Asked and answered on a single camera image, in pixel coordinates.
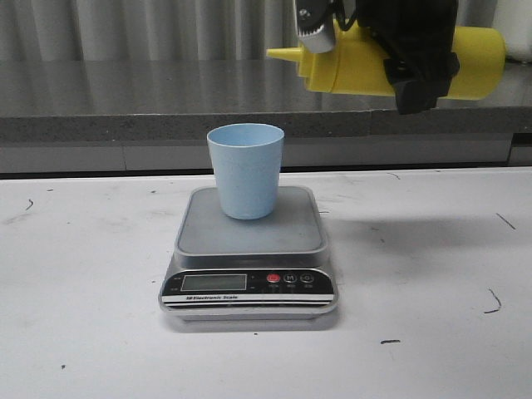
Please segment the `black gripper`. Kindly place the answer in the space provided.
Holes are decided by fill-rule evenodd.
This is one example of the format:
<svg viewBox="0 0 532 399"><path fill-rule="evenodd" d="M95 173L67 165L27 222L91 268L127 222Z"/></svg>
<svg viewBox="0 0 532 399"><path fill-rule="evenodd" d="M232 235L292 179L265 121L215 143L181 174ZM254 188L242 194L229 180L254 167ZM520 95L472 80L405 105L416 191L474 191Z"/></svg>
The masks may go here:
<svg viewBox="0 0 532 399"><path fill-rule="evenodd" d="M383 62L400 115L435 108L460 70L452 51L456 1L357 1L357 22L391 56Z"/></svg>

